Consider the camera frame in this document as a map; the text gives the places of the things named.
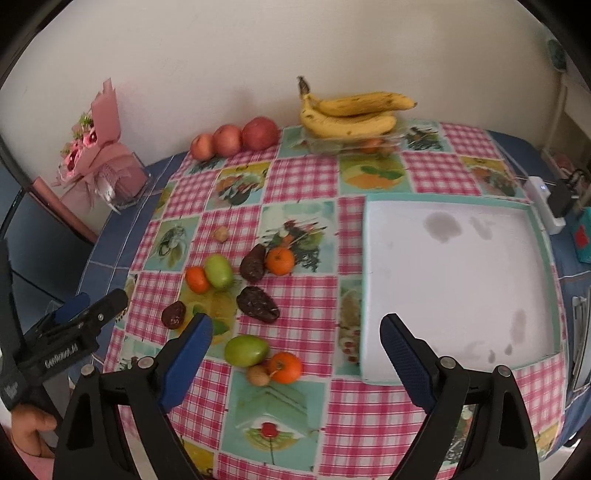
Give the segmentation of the person's left hand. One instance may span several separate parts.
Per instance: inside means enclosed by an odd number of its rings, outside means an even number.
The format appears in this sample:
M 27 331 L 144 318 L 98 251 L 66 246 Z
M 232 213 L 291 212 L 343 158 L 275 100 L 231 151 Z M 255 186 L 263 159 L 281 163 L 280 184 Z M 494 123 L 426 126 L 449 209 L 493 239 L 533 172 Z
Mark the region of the person's left hand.
M 18 405 L 11 412 L 11 435 L 14 445 L 24 453 L 38 458 L 53 458 L 54 453 L 41 437 L 53 431 L 56 419 L 30 405 Z

